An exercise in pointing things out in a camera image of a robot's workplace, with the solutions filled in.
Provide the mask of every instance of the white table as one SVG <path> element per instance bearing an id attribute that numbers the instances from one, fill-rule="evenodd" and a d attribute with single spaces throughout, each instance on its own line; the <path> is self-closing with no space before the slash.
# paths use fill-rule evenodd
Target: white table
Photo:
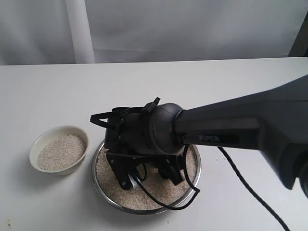
<path id="1" fill-rule="evenodd" d="M 89 118 L 116 106 L 143 106 L 156 96 L 161 103 L 194 108 L 268 90 L 307 73 L 307 58 L 0 66 L 0 230 L 281 231 L 214 147 L 198 147 L 201 193 L 187 209 L 155 216 L 114 209 L 92 185 L 90 162 L 105 131 Z M 65 177 L 32 169 L 32 142 L 67 124 L 83 128 L 90 137 L 81 168 Z M 259 152 L 228 151 L 252 188 L 291 230 L 308 230 L 308 199 L 298 181 L 289 191 Z"/>

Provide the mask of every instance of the stainless steel bowl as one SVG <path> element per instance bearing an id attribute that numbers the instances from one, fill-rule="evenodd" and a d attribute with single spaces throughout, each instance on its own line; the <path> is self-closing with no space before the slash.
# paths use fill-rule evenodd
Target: stainless steel bowl
<path id="1" fill-rule="evenodd" d="M 150 214 L 158 214 L 158 213 L 162 213 L 162 212 L 167 211 L 168 210 L 167 208 L 158 208 L 158 209 L 152 209 L 152 210 L 136 210 L 136 209 L 127 208 L 127 207 L 124 207 L 124 206 L 119 205 L 118 203 L 114 202 L 112 199 L 110 199 L 104 193 L 104 191 L 102 190 L 102 188 L 100 187 L 100 185 L 98 183 L 98 179 L 97 179 L 97 175 L 96 175 L 96 163 L 97 163 L 98 155 L 99 155 L 101 149 L 103 148 L 103 146 L 104 146 L 104 141 L 102 141 L 102 143 L 96 149 L 96 152 L 95 152 L 93 159 L 92 159 L 92 166 L 91 166 L 94 187 L 95 187 L 96 191 L 99 193 L 99 195 L 101 195 L 113 207 L 115 207 L 118 210 L 121 210 L 123 212 L 126 212 L 126 213 L 138 214 L 138 215 L 150 215 Z M 197 147 L 195 145 L 191 145 L 191 147 L 193 148 L 192 150 L 195 154 L 195 158 L 196 158 L 196 161 L 197 161 L 197 169 L 196 169 L 197 172 L 196 172 L 196 176 L 194 178 L 194 181 L 192 182 L 194 184 L 194 186 L 196 186 L 198 181 L 199 181 L 200 174 L 201 174 L 201 159 L 200 159 L 200 155 L 199 155 L 199 151 L 198 151 Z M 185 201 L 192 194 L 192 192 L 193 192 L 193 190 L 190 188 L 180 199 L 178 199 L 177 201 L 172 203 L 171 206 L 180 205 L 183 201 Z"/>

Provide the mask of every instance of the bowl rim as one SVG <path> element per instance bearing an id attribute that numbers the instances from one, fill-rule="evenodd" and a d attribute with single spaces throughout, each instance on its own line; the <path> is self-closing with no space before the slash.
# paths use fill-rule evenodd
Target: bowl rim
<path id="1" fill-rule="evenodd" d="M 43 136 L 45 136 L 45 135 L 47 135 L 48 133 L 51 133 L 51 132 L 53 132 L 53 131 L 55 131 L 55 130 L 64 129 L 64 128 L 76 128 L 76 129 L 80 130 L 81 132 L 83 132 L 83 133 L 85 134 L 85 136 L 86 136 L 86 138 L 87 138 L 87 140 L 86 140 L 86 142 L 87 142 L 87 147 L 86 147 L 86 149 L 85 149 L 83 155 L 82 155 L 74 164 L 70 165 L 69 167 L 63 168 L 63 169 L 52 170 L 52 171 L 51 171 L 51 170 L 44 170 L 44 169 L 41 169 L 41 168 L 39 168 L 39 167 L 36 167 L 36 166 L 32 163 L 31 158 L 30 158 L 30 157 L 31 157 L 31 153 L 32 153 L 33 147 L 39 142 L 39 140 L 40 140 Z M 31 145 L 31 148 L 30 148 L 29 161 L 30 161 L 30 163 L 31 163 L 31 166 L 32 166 L 33 168 L 35 168 L 36 170 L 40 171 L 40 172 L 45 172 L 45 173 L 59 173 L 59 172 L 63 172 L 63 171 L 66 171 L 66 170 L 68 170 L 68 169 L 71 169 L 72 167 L 74 167 L 75 165 L 77 165 L 82 159 L 84 159 L 85 156 L 86 156 L 86 154 L 87 154 L 87 152 L 88 152 L 89 146 L 90 146 L 90 141 L 89 141 L 89 137 L 88 137 L 87 133 L 85 132 L 85 130 L 83 130 L 83 129 L 80 128 L 80 127 L 74 126 L 74 125 L 61 125 L 61 126 L 57 126 L 57 127 L 54 127 L 54 128 L 51 128 L 51 129 L 45 131 L 44 133 L 42 133 L 42 134 L 33 142 L 33 144 Z"/>
<path id="2" fill-rule="evenodd" d="M 105 192 L 102 190 L 102 188 L 100 187 L 100 185 L 98 183 L 98 179 L 97 179 L 97 174 L 96 174 L 97 157 L 98 157 L 101 149 L 103 148 L 103 145 L 104 145 L 104 140 L 101 142 L 101 144 L 96 149 L 96 151 L 94 153 L 94 156 L 92 158 L 92 163 L 91 163 L 91 174 L 92 174 L 93 184 L 94 184 L 94 187 L 95 187 L 96 191 L 98 192 L 98 194 L 100 196 L 102 196 L 110 205 L 112 205 L 116 209 L 121 210 L 121 211 L 126 212 L 126 213 L 131 213 L 131 214 L 136 214 L 136 215 L 151 215 L 151 214 L 159 214 L 159 213 L 163 213 L 163 212 L 169 211 L 169 209 L 167 209 L 165 207 L 157 208 L 157 209 L 152 209 L 152 210 L 137 210 L 137 209 L 132 209 L 132 208 L 124 207 L 122 205 L 117 204 L 113 200 L 111 200 L 105 194 Z M 196 145 L 192 145 L 191 144 L 190 146 L 193 148 L 193 152 L 195 154 L 196 161 L 197 161 L 196 176 L 195 176 L 195 178 L 194 178 L 194 180 L 192 182 L 193 185 L 196 186 L 198 184 L 198 181 L 199 181 L 200 175 L 201 175 L 201 157 L 200 157 L 199 150 L 197 149 Z M 180 205 L 192 193 L 193 193 L 193 189 L 189 188 L 189 190 L 181 198 L 179 198 L 175 202 L 171 203 L 170 206 L 175 207 L 175 206 Z"/>

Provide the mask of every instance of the white curtain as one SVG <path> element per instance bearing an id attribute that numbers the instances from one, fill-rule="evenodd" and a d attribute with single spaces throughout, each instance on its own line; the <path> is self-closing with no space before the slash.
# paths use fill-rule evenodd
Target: white curtain
<path id="1" fill-rule="evenodd" d="M 0 64 L 285 57 L 307 0 L 0 0 Z"/>

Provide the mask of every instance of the uncooked rice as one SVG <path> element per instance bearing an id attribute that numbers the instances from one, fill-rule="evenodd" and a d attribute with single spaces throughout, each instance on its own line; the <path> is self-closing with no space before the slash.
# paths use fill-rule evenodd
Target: uncooked rice
<path id="1" fill-rule="evenodd" d="M 77 135 L 66 135 L 49 143 L 38 156 L 38 166 L 47 171 L 65 169 L 84 154 L 86 144 Z"/>
<path id="2" fill-rule="evenodd" d="M 153 166 L 147 164 L 147 169 L 148 176 L 142 184 L 157 200 L 164 204 L 169 205 L 177 201 L 190 188 L 186 180 L 179 185 L 174 186 L 170 180 L 162 179 L 157 169 Z M 196 169 L 195 154 L 192 147 L 190 147 L 187 152 L 187 170 L 191 181 L 193 181 L 196 176 Z M 104 149 L 102 149 L 98 155 L 96 173 L 101 189 L 117 204 L 136 210 L 152 210 L 161 208 L 161 206 L 149 198 L 140 187 L 135 187 L 133 190 L 125 191 L 119 186 L 106 159 Z"/>

